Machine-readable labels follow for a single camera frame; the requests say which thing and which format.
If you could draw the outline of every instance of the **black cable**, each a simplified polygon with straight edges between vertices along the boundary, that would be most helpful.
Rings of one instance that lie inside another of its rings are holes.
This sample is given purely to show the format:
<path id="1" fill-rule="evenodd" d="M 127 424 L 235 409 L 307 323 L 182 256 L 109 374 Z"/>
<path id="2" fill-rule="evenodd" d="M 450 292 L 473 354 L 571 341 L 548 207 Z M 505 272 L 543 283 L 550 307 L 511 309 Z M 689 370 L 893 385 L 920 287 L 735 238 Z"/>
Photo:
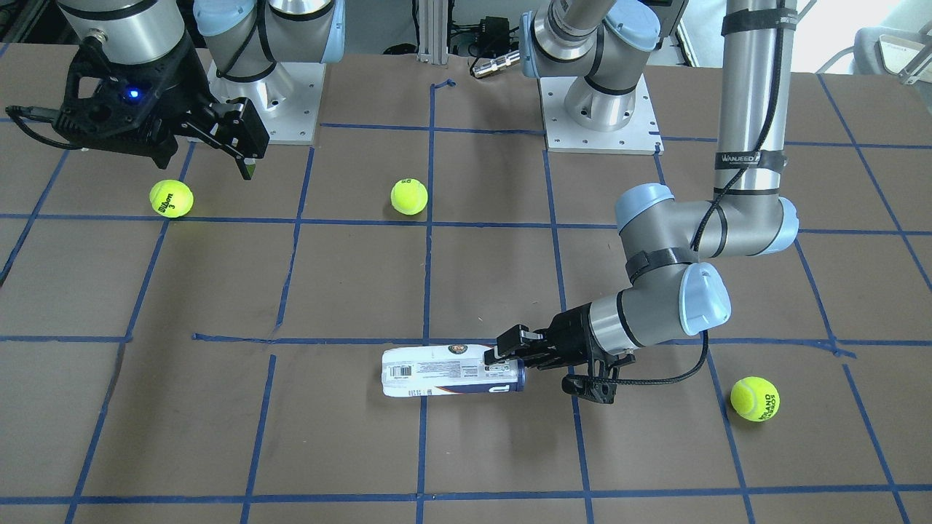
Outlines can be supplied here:
<path id="1" fill-rule="evenodd" d="M 45 122 L 47 124 L 50 122 L 47 122 L 45 120 L 40 120 L 38 118 L 30 118 L 29 115 L 25 113 L 25 109 L 26 109 L 25 107 L 22 107 L 20 105 L 10 105 L 7 107 L 7 114 L 9 115 L 10 119 L 13 120 L 13 123 L 16 124 L 16 127 L 20 128 L 22 132 L 26 133 L 26 136 L 42 144 L 51 145 L 52 147 L 58 147 L 59 149 L 68 149 L 68 150 L 81 149 L 80 145 L 67 144 L 65 142 L 56 142 L 30 129 L 29 126 L 26 125 L 26 122 L 22 121 L 24 117 L 29 118 L 30 120 L 33 120 L 36 122 Z"/>
<path id="2" fill-rule="evenodd" d="M 411 0 L 411 18 L 414 19 L 414 37 L 420 49 L 420 23 L 418 23 L 418 0 Z"/>
<path id="3" fill-rule="evenodd" d="M 695 375 L 702 369 L 708 357 L 708 330 L 702 332 L 702 352 L 699 354 L 699 362 L 696 363 L 686 373 L 670 377 L 668 379 L 611 379 L 609 377 L 590 377 L 589 375 L 567 375 L 568 379 L 580 379 L 593 384 L 614 384 L 618 386 L 663 386 L 681 382 Z"/>
<path id="4" fill-rule="evenodd" d="M 493 44 L 498 43 L 499 40 L 501 40 L 501 38 L 502 38 L 503 36 L 508 36 L 508 37 L 509 37 L 508 39 L 509 39 L 509 41 L 510 41 L 510 40 L 511 40 L 511 34 L 514 33 L 515 31 L 519 30 L 519 29 L 521 29 L 521 26 L 520 26 L 520 25 L 517 26 L 517 27 L 513 27 L 513 28 L 509 29 L 509 30 L 508 30 L 508 33 L 501 33 L 501 34 L 499 34 L 499 35 L 496 36 L 495 38 L 492 38 L 492 39 L 486 44 L 486 46 L 482 49 L 481 52 L 478 52 L 478 53 L 476 53 L 475 55 L 473 55 L 473 56 L 475 57 L 475 60 L 473 60 L 473 63 L 469 66 L 469 74 L 470 74 L 470 76 L 472 76 L 473 78 L 475 78 L 475 73 L 473 73 L 473 68 L 475 67 L 475 65 L 476 65 L 477 63 L 479 63 L 479 59 L 482 58 L 482 55 L 486 54 L 486 53 L 488 52 L 489 49 L 492 49 L 492 45 L 493 45 Z"/>

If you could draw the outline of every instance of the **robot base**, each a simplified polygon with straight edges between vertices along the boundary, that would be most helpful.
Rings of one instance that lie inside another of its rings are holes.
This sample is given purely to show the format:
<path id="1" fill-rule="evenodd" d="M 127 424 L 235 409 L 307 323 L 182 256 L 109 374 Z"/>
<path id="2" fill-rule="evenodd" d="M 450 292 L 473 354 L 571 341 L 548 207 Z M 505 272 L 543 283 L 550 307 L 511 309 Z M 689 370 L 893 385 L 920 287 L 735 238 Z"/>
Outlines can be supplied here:
<path id="1" fill-rule="evenodd" d="M 261 96 L 255 94 L 261 89 L 262 80 L 253 84 L 245 84 L 238 90 L 239 96 L 248 96 L 255 103 L 255 109 L 262 118 L 268 131 L 270 144 L 284 145 L 311 145 L 314 143 L 314 132 L 317 130 L 317 116 L 321 108 L 323 95 L 323 77 L 326 65 L 322 63 L 282 62 L 288 76 L 294 83 L 291 96 L 281 103 L 266 107 L 260 103 Z M 207 77 L 211 82 L 211 92 L 221 99 L 225 96 L 218 94 L 217 84 L 226 82 L 217 78 L 217 66 L 211 62 L 211 70 Z"/>
<path id="2" fill-rule="evenodd" d="M 563 100 L 575 79 L 572 76 L 541 78 L 541 106 L 548 149 L 565 153 L 653 155 L 659 147 L 660 153 L 664 152 L 644 76 L 637 82 L 637 101 L 631 120 L 617 131 L 586 129 L 569 116 Z"/>

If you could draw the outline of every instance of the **silver cylinder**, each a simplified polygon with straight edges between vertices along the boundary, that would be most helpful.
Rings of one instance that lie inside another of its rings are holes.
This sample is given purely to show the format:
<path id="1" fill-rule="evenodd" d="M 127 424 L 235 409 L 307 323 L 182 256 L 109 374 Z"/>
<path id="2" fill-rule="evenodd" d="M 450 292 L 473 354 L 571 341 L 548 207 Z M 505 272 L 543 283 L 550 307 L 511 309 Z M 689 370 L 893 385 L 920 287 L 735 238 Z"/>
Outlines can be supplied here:
<path id="1" fill-rule="evenodd" d="M 307 15 L 327 7 L 334 0 L 268 0 L 268 6 L 289 15 Z"/>
<path id="2" fill-rule="evenodd" d="M 787 0 L 788 8 L 796 0 Z M 729 14 L 742 9 L 776 8 L 775 0 L 729 0 Z M 776 29 L 759 29 L 725 36 L 722 67 L 721 109 L 719 120 L 719 152 L 753 151 L 763 129 L 770 97 L 771 73 L 774 63 Z M 783 30 L 783 56 L 776 113 L 762 149 L 783 149 L 787 124 L 789 67 L 793 54 L 794 31 Z M 715 187 L 722 188 L 737 170 L 717 170 Z M 780 187 L 780 174 L 767 169 L 749 169 L 733 189 L 775 189 Z"/>
<path id="3" fill-rule="evenodd" d="M 593 131 L 617 131 L 630 120 L 635 109 L 635 92 L 609 95 L 594 90 L 583 77 L 569 86 L 563 106 L 577 124 Z"/>
<path id="4" fill-rule="evenodd" d="M 617 355 L 637 349 L 624 332 L 617 295 L 605 296 L 589 306 L 589 327 L 602 351 L 608 354 Z"/>
<path id="5" fill-rule="evenodd" d="M 587 36 L 572 36 L 559 28 L 554 28 L 554 17 L 549 9 L 538 9 L 534 14 L 534 41 L 536 48 L 540 48 L 548 57 L 561 63 L 578 61 L 585 56 L 596 43 L 595 32 L 590 31 Z"/>
<path id="6" fill-rule="evenodd" d="M 560 28 L 580 36 L 592 33 L 602 23 L 615 0 L 555 0 L 551 5 Z"/>
<path id="7" fill-rule="evenodd" d="M 121 9 L 141 2 L 60 2 L 62 13 L 78 38 L 91 33 L 104 35 L 103 54 L 113 63 L 134 65 L 157 60 L 171 51 L 185 34 L 185 21 L 172 0 L 158 0 L 144 11 L 125 18 L 103 20 Z"/>

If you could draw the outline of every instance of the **cable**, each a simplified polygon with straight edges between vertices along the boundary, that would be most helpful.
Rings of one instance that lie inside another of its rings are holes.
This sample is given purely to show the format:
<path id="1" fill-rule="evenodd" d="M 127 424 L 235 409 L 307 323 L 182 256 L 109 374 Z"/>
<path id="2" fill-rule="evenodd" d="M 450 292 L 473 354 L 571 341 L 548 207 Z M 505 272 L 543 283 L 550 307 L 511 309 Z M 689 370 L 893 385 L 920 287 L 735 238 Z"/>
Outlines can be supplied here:
<path id="1" fill-rule="evenodd" d="M 670 377 L 668 379 L 610 379 L 608 377 L 590 377 L 589 375 L 567 375 L 568 379 L 579 379 L 593 384 L 613 384 L 618 386 L 665 386 L 676 384 L 695 375 L 702 369 L 708 357 L 708 330 L 702 332 L 702 352 L 699 354 L 699 362 L 696 363 L 686 373 Z"/>
<path id="2" fill-rule="evenodd" d="M 848 54 L 848 53 L 853 53 L 853 52 L 855 52 L 855 47 L 854 47 L 854 46 L 852 46 L 852 47 L 850 47 L 850 48 L 844 48 L 844 49 L 838 51 L 838 52 L 835 53 L 831 58 L 829 58 L 829 61 L 828 61 L 828 62 L 823 63 L 823 64 L 822 64 L 822 67 L 819 67 L 819 68 L 815 71 L 815 73 L 816 73 L 817 75 L 821 75 L 821 74 L 825 73 L 826 71 L 828 71 L 828 70 L 830 69 L 830 67 L 831 67 L 832 65 L 835 65 L 835 63 L 836 63 L 838 60 L 840 60 L 844 55 L 846 55 L 846 54 Z"/>
<path id="3" fill-rule="evenodd" d="M 420 50 L 420 23 L 418 22 L 418 0 L 411 0 L 411 18 L 414 19 L 414 37 Z"/>
<path id="4" fill-rule="evenodd" d="M 59 149 L 68 149 L 68 150 L 81 149 L 80 145 L 67 144 L 64 142 L 56 142 L 54 140 L 46 138 L 42 136 L 41 134 L 31 130 L 29 126 L 27 126 L 26 123 L 22 121 L 24 117 L 29 118 L 30 120 L 33 120 L 36 122 L 45 122 L 47 124 L 51 122 L 41 120 L 38 118 L 32 118 L 26 114 L 25 110 L 26 108 L 20 105 L 7 106 L 7 114 L 9 115 L 10 119 L 12 119 L 13 123 L 16 124 L 16 127 L 20 128 L 20 130 L 26 133 L 27 136 L 29 136 L 33 140 L 36 140 L 37 142 L 40 142 L 45 145 L 51 145 L 52 147 L 58 147 Z"/>

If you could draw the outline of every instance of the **tennis ball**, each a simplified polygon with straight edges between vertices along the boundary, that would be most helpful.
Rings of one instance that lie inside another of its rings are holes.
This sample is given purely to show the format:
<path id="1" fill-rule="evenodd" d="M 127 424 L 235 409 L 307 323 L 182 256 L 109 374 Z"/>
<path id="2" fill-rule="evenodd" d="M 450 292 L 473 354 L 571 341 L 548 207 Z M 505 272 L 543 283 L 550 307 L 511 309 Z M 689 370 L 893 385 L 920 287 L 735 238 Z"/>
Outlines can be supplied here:
<path id="1" fill-rule="evenodd" d="M 163 180 L 149 191 L 149 202 L 152 209 L 162 216 L 178 218 L 191 211 L 194 205 L 194 193 L 183 182 L 177 180 Z"/>
<path id="2" fill-rule="evenodd" d="M 401 214 L 418 214 L 427 206 L 427 187 L 414 178 L 404 178 L 391 189 L 391 207 Z"/>
<path id="3" fill-rule="evenodd" d="M 769 380 L 746 377 L 732 387 L 732 407 L 744 419 L 763 422 L 776 415 L 780 408 L 780 393 Z"/>

